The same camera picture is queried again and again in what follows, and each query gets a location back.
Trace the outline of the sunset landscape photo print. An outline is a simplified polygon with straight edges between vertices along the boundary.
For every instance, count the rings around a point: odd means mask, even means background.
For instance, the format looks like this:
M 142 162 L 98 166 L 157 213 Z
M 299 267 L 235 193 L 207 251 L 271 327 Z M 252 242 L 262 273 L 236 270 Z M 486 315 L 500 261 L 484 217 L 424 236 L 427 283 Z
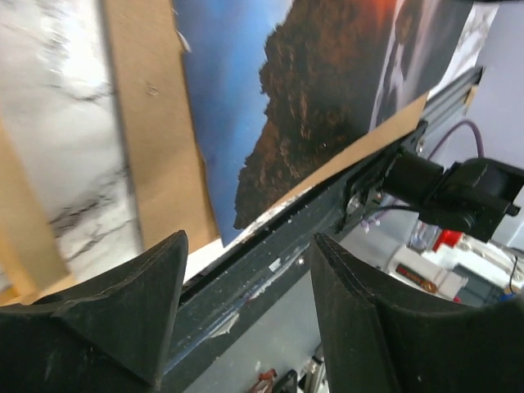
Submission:
M 223 243 L 444 77 L 469 1 L 177 1 Z

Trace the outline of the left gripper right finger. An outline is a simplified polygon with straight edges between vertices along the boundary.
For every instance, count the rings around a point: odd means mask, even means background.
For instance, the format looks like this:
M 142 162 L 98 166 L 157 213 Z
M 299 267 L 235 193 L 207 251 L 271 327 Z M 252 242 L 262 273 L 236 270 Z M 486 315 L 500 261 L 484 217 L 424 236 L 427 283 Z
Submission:
M 521 296 L 483 307 L 445 300 L 322 233 L 309 260 L 330 391 L 522 391 Z

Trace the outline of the brown cardboard backing board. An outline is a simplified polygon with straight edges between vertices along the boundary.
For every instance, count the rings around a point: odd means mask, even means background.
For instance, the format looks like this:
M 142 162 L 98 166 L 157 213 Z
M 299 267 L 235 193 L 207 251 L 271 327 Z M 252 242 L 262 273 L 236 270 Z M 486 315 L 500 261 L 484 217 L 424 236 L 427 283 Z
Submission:
M 191 249 L 197 250 L 221 237 L 193 128 L 176 2 L 105 1 L 102 14 L 142 243 L 150 248 L 184 230 Z M 334 156 L 272 207 L 403 137 L 417 123 L 430 91 Z

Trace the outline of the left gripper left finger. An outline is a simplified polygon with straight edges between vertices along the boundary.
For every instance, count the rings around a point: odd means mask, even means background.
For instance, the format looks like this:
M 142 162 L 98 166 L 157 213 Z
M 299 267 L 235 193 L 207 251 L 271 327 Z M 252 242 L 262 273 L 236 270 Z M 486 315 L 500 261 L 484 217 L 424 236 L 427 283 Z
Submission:
M 157 392 L 174 328 L 188 239 L 32 305 L 1 308 L 3 392 Z

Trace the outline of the orange wooden picture frame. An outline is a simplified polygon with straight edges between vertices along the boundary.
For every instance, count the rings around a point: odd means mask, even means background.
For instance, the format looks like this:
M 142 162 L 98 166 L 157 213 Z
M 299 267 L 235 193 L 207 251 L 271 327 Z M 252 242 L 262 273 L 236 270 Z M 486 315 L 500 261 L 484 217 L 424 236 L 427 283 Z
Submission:
M 31 304 L 75 285 L 4 129 L 1 130 L 1 268 L 9 282 L 9 287 L 1 291 L 2 305 Z

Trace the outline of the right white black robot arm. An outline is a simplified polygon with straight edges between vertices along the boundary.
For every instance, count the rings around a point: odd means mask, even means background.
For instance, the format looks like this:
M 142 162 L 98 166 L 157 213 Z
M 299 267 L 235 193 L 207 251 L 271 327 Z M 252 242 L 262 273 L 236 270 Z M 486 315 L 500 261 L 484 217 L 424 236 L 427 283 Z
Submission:
M 489 241 L 502 219 L 516 216 L 523 171 L 473 158 L 448 169 L 403 151 L 385 172 L 384 192 L 406 203 L 426 224 Z

